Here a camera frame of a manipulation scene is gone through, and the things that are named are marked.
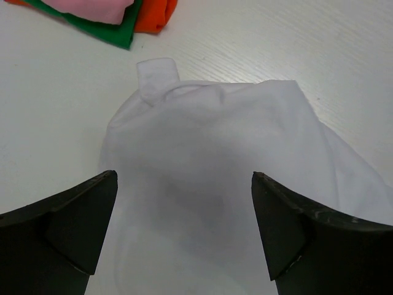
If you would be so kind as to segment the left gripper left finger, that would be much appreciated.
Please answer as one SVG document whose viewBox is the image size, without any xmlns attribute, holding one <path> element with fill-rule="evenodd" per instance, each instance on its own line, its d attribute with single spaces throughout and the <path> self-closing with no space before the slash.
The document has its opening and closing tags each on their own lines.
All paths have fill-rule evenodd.
<svg viewBox="0 0 393 295">
<path fill-rule="evenodd" d="M 84 294 L 118 190 L 107 170 L 1 215 L 1 294 Z"/>
</svg>

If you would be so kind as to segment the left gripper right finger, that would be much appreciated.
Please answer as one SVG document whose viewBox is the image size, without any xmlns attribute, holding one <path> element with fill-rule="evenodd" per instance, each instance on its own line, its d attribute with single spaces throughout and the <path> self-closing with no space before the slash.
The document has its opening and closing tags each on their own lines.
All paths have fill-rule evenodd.
<svg viewBox="0 0 393 295">
<path fill-rule="evenodd" d="M 268 273 L 279 294 L 391 294 L 392 227 L 252 176 Z"/>
</svg>

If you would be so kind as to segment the white t shirt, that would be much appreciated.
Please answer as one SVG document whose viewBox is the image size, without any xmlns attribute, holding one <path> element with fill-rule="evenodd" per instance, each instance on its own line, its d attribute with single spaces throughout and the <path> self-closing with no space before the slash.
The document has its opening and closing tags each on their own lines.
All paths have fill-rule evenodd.
<svg viewBox="0 0 393 295">
<path fill-rule="evenodd" d="M 392 188 L 315 115 L 298 84 L 181 81 L 138 63 L 99 166 L 119 189 L 100 294 L 276 294 L 251 197 L 256 171 L 330 208 L 392 224 Z"/>
</svg>

